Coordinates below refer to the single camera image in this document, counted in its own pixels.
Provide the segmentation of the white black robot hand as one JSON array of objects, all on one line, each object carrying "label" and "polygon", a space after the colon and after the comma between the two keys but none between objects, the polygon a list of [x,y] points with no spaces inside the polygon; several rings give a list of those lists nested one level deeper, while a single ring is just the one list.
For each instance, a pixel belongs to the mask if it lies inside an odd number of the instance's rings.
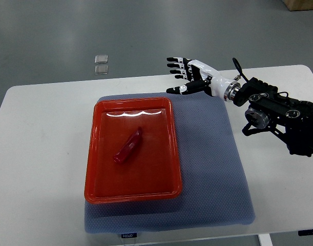
[{"label": "white black robot hand", "polygon": [[170,73],[174,74],[176,79],[187,81],[184,85],[168,88],[168,94],[188,95],[204,92],[227,101],[233,100],[241,88],[236,80],[222,76],[216,69],[196,59],[168,57],[167,61],[167,66],[171,68]]}]

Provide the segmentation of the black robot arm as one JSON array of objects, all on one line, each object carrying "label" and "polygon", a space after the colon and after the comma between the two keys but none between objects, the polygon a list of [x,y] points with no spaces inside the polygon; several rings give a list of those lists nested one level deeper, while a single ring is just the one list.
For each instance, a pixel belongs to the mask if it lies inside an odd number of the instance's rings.
[{"label": "black robot arm", "polygon": [[234,105],[249,103],[245,111],[246,136],[271,132],[283,141],[291,155],[313,155],[313,102],[290,98],[287,92],[257,78],[234,90]]}]

